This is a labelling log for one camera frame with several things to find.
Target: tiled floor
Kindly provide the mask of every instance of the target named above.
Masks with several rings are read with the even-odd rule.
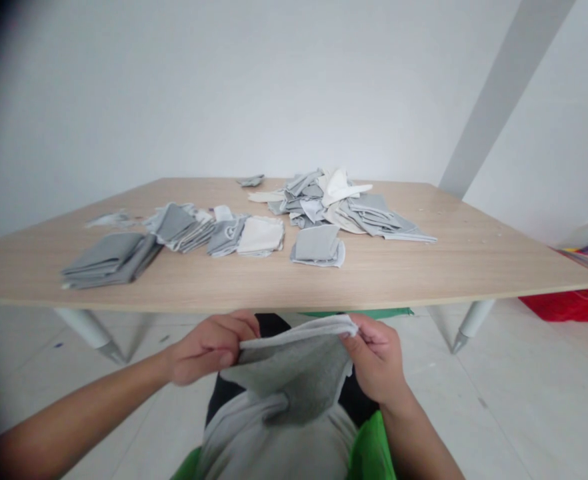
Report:
[[[468,479],[588,479],[588,324],[550,324],[499,301],[477,337],[449,352],[466,305],[420,307],[386,323],[408,382]],[[133,361],[203,316],[99,312]],[[0,432],[114,371],[47,309],[0,307]],[[142,405],[66,479],[170,478],[200,444],[214,378]]]

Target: folded gray cloth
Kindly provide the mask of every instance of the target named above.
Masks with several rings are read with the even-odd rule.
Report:
[[[296,260],[330,260],[336,254],[338,232],[336,225],[301,230],[296,235]]]
[[[136,232],[110,233],[85,250],[61,274],[96,277],[114,273],[132,256],[141,240],[143,235]]]
[[[76,277],[73,275],[65,276],[64,288],[74,290],[103,287],[105,285],[116,285],[122,283],[131,283],[141,276],[147,266],[154,260],[158,252],[163,248],[156,242],[156,237],[148,234],[139,242],[134,254],[124,262],[124,264],[114,273],[96,277]]]
[[[345,261],[345,244],[336,235],[336,225],[301,230],[292,247],[290,261],[316,267],[340,267]]]
[[[248,177],[246,179],[236,180],[242,187],[256,187],[263,182],[265,178],[264,175],[254,175],[253,177]]]
[[[266,425],[303,425],[336,405],[352,361],[338,335],[357,334],[348,315],[306,322],[275,337],[241,342],[238,364],[221,372],[262,399],[287,396],[286,410],[264,419]]]

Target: table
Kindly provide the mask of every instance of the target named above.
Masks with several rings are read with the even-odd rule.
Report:
[[[105,235],[85,228],[104,213],[126,209],[147,218],[170,201],[271,217],[234,179],[166,178],[0,238],[0,304],[53,307],[90,346],[122,361],[118,346],[90,310],[220,313],[347,311],[472,301],[454,353],[474,337],[495,299],[588,288],[588,269],[426,183],[368,182],[388,206],[438,242],[383,240],[339,233],[342,268],[292,264],[297,227],[285,223],[283,250],[268,258],[210,258],[202,247],[183,255],[163,249],[130,285],[61,289],[60,270]]]

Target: white wall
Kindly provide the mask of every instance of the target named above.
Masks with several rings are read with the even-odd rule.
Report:
[[[0,235],[162,176],[438,183],[518,0],[23,2]]]
[[[588,221],[588,0],[570,11],[464,200],[548,244]]]

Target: left hand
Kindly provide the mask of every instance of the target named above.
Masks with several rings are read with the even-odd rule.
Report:
[[[239,344],[260,338],[256,317],[248,310],[206,318],[187,336],[164,350],[169,380],[184,386],[234,365]]]

